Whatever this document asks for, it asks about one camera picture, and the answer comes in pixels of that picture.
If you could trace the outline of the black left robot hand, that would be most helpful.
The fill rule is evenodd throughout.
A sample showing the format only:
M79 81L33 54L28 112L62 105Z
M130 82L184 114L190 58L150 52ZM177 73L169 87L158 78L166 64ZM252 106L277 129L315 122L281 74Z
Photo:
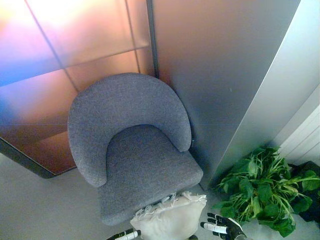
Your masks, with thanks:
M117 233L111 237L109 237L109 240L134 240L135 238L139 237L141 235L140 230L136 229L128 229L123 232Z

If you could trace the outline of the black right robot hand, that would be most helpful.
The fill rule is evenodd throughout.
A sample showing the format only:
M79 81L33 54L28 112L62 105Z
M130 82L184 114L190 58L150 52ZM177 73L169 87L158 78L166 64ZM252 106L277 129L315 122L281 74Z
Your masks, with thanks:
M222 240L247 240L241 225L234 219L222 217L211 212L207 213L207 222L201 222L200 226L212 232L213 236Z

